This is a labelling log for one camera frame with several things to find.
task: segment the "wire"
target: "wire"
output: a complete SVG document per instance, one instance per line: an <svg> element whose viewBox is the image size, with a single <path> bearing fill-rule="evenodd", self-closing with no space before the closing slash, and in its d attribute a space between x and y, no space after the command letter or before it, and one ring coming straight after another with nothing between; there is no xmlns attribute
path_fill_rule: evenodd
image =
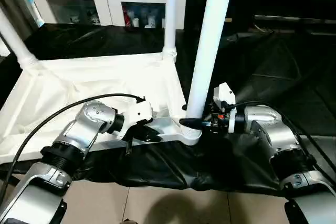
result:
<svg viewBox="0 0 336 224"><path fill-rule="evenodd" d="M68 106L65 106L64 108L56 111L54 114L50 115L48 118L46 118L44 121L42 121L38 126L36 126L30 132L30 134L22 142L20 148L17 150L17 153L15 154L15 156L13 158L13 162L10 165L10 168L9 168L9 170L7 172L6 178L5 178L4 182L3 182L1 190L0 190L0 204L3 202L3 200L5 198L5 194L6 194L6 191L7 191L7 186L8 186L9 180L10 180L10 178L12 176L12 173L13 173L14 167L16 165L16 162L18 161L18 159L19 159L19 157L20 157L20 155L21 155L24 147L27 145L28 141L35 135L35 133L40 128L42 128L45 124L47 124L50 120L52 120L53 118L55 118L59 114L63 113L64 111L66 111L66 110L68 110L68 109L70 109L72 107L75 107L77 105L80 105L82 103L89 102L89 101L92 101L92 100L95 100L95 99L105 98L105 97L130 97L130 98L135 98L137 102L144 101L143 98L137 97L136 95L132 95L132 94L123 94L123 93L102 94L102 95L97 95L95 97L86 98L86 99L83 99L83 100L78 101L78 102L74 102L74 103L72 103L72 104L70 104Z"/></svg>
<svg viewBox="0 0 336 224"><path fill-rule="evenodd" d="M326 173L318 164L314 164L316 170L318 170L329 182L332 184L333 187L336 188L336 182Z"/></svg>
<svg viewBox="0 0 336 224"><path fill-rule="evenodd" d="M294 132L299 144L301 145L301 148L302 150L304 151L304 153L307 155L307 156L312 156L306 145L304 144L300 134L297 132L296 128L298 130L300 130L306 137L307 139L309 140L309 142L318 150L318 152L321 154L321 156L324 158L324 160L328 163L328 165L332 168L332 170L336 173L336 166L333 164L333 162L331 161L331 159L327 156L327 154L323 151L323 149L318 145L318 143L316 142L315 139L313 139L311 137L311 135L309 135L307 133L307 131L305 131L300 125L298 125L297 123L293 123L292 120L290 120L285 114L283 114L280 110L278 110L276 107L274 107L273 105L269 104L269 103L266 103L266 102L258 102L258 101L247 101L247 102L241 102L241 103L237 103L237 104L233 104L233 105L230 105L228 106L227 108L229 109L232 109L232 108L235 108L235 107L239 107L239 106L243 106L243 105L265 105L265 106L268 106L272 109L274 109L275 111L277 111L281 116L282 118L288 123L288 127ZM335 184L335 182L329 177L329 180L330 182L333 182L333 184Z"/></svg>

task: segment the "black tablecloth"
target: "black tablecloth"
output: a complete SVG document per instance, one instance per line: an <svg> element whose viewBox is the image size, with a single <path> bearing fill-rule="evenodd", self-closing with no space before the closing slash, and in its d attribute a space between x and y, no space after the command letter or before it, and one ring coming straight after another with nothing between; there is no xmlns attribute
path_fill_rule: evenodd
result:
<svg viewBox="0 0 336 224"><path fill-rule="evenodd" d="M186 99L198 38L198 33L177 31L176 69ZM163 31L156 29L46 24L26 44L38 59L49 60L160 52L163 40ZM336 135L335 51L335 39L327 36L223 36L208 101L214 87L228 82L238 102L270 102L310 134L318 135L318 142L336 162L336 140L332 137ZM1 105L20 72L14 55L0 64ZM313 147L306 144L318 163L336 178ZM282 195L262 145L247 134L219 137L205 132L195 146L178 141L135 146L130 157L125 157L123 148L91 152L75 179ZM19 162L15 172L25 173L34 162ZM7 168L8 164L0 166L0 170Z"/></svg>

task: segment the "white pvc pipe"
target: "white pvc pipe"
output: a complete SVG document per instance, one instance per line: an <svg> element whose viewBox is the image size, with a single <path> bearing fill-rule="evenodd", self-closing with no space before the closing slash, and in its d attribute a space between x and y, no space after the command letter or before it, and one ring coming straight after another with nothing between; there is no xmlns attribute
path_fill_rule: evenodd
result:
<svg viewBox="0 0 336 224"><path fill-rule="evenodd" d="M229 0L207 0L199 39L193 81L187 106L187 118L201 118L217 56ZM185 137L198 138L201 131L182 127Z"/></svg>
<svg viewBox="0 0 336 224"><path fill-rule="evenodd" d="M163 57L176 58L176 0L167 0L165 7L165 30Z"/></svg>
<svg viewBox="0 0 336 224"><path fill-rule="evenodd" d="M26 45L23 43L21 38L18 36L14 27L9 22L8 18L0 8L0 33L9 44L13 52L17 57L17 61L22 69L29 68L34 65L38 60L35 56L29 52Z"/></svg>

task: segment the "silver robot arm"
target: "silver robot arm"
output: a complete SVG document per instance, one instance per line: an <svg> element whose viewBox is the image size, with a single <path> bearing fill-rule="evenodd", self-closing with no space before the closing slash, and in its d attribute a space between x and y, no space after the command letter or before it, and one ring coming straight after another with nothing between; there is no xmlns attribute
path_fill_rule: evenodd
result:
<svg viewBox="0 0 336 224"><path fill-rule="evenodd" d="M265 144L280 189L288 199L285 211L290 223L336 223L333 186L314 168L277 111L264 105L235 108L235 95L226 83L215 88L214 102L218 109L211 114L210 121L181 119L180 123L194 129L209 127L213 133L254 135Z"/></svg>
<svg viewBox="0 0 336 224"><path fill-rule="evenodd" d="M85 103L52 146L41 150L41 161L29 169L1 206L0 223L60 223L67 208L63 196L97 135L115 132L120 140L131 126L151 119L148 101L137 103L121 114L99 101Z"/></svg>

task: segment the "tile floor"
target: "tile floor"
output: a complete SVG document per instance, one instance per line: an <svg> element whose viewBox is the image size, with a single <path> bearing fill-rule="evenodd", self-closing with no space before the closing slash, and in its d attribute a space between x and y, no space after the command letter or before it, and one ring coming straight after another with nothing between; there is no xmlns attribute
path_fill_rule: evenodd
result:
<svg viewBox="0 0 336 224"><path fill-rule="evenodd" d="M74 182L62 224L288 224L282 198Z"/></svg>

